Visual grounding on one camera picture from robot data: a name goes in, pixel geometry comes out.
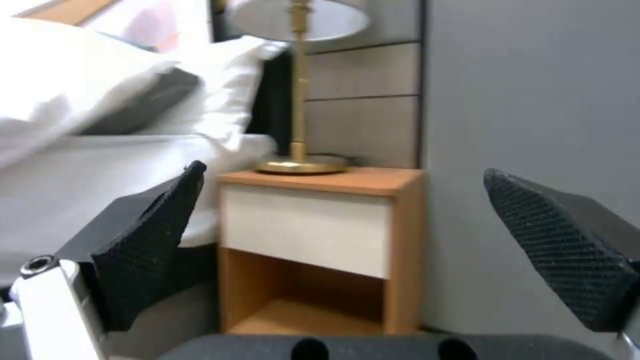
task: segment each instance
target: white drawer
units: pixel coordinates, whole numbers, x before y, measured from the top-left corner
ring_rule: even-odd
[[[389,199],[236,184],[223,191],[224,246],[388,278]]]

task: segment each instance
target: lamp stand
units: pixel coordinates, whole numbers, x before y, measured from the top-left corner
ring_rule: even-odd
[[[307,17],[311,9],[309,0],[291,0],[291,26],[296,34],[296,54],[293,74],[293,137],[291,156],[275,157],[259,163],[256,170],[272,174],[332,174],[347,169],[345,159],[335,156],[307,154],[307,120],[305,100],[307,99],[307,55],[305,54],[305,34]]]

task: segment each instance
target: lamp shade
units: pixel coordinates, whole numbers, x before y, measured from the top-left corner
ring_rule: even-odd
[[[332,40],[369,25],[365,0],[310,0],[307,41]],[[291,0],[231,0],[230,20],[243,33],[277,41],[293,41]]]

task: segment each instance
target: nightstand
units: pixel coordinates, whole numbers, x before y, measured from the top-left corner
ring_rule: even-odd
[[[219,176],[220,302],[228,334],[417,331],[420,170]]]

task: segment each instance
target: table lamp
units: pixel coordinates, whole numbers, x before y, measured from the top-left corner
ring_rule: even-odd
[[[307,154],[307,58],[305,42],[353,35],[369,25],[364,0],[233,0],[230,21],[243,33],[295,42],[291,155],[265,159],[258,171],[272,174],[331,174],[347,169],[346,160]]]

